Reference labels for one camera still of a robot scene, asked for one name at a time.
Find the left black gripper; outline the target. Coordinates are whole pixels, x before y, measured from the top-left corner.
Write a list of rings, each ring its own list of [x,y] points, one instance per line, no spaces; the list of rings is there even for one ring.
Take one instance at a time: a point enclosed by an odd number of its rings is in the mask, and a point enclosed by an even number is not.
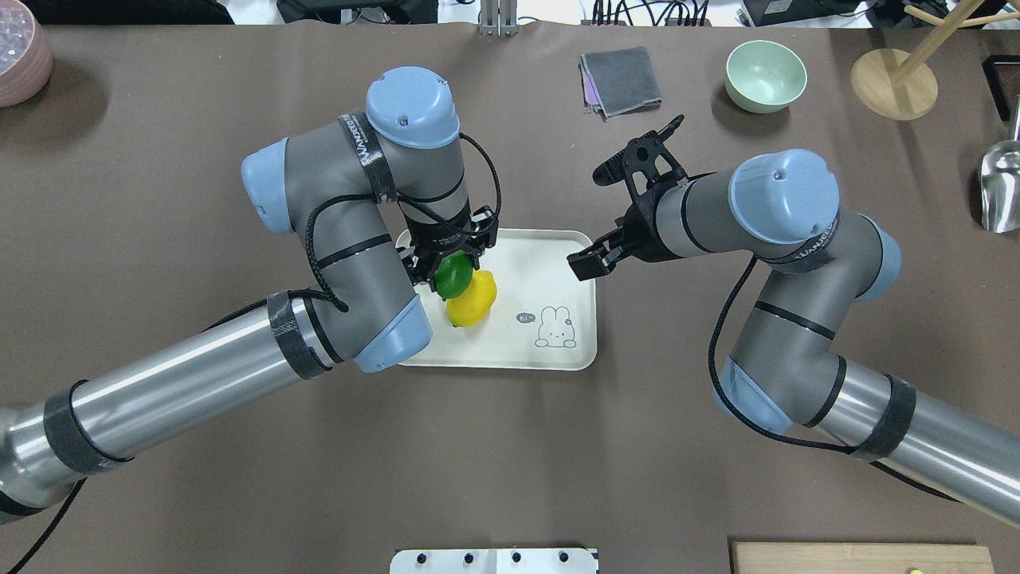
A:
[[[484,251],[498,240],[500,204],[474,212],[464,206],[452,218],[441,217],[422,203],[402,203],[401,210],[410,245],[398,250],[398,256],[413,285],[436,288],[438,265],[457,251],[468,254],[473,269],[480,269]]]

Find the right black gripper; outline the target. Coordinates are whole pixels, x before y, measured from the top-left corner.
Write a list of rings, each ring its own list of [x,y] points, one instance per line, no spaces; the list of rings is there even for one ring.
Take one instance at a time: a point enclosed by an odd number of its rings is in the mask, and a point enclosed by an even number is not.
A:
[[[634,257],[648,264],[682,259],[662,241],[656,215],[661,196],[634,200],[626,213],[615,219],[617,228],[610,234],[610,246],[599,243],[566,258],[571,271],[580,282],[605,277],[616,268],[620,259]]]

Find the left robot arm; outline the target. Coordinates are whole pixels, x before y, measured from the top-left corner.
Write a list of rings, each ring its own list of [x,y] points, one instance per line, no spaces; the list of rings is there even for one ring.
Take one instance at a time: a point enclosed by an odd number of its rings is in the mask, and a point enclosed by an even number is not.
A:
[[[499,208],[470,206],[448,81],[387,70],[364,109],[244,159],[266,228],[298,234],[316,286],[269,295],[228,320],[41,403],[2,407],[2,522],[259,397],[343,362],[378,373],[430,344],[415,286],[441,263],[477,269]]]

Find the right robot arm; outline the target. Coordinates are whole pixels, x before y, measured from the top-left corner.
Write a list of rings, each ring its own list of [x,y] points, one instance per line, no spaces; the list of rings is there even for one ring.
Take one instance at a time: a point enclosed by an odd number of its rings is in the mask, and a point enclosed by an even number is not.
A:
[[[736,347],[710,364],[716,400],[755,433],[829,450],[928,493],[1018,523],[1018,439],[831,345],[846,313],[892,286],[902,254],[874,219],[842,210],[838,182],[818,154],[761,154],[732,170],[688,177],[657,141],[597,167],[623,182],[631,207],[616,228],[568,258],[580,280],[617,262],[744,250],[770,275]],[[795,440],[814,428],[827,442]]]

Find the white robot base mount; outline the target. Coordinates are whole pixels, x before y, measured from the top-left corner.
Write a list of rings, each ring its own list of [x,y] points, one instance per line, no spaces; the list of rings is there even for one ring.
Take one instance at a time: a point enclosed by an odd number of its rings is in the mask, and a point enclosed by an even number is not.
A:
[[[390,573],[598,573],[596,549],[446,547],[404,549],[390,560]]]

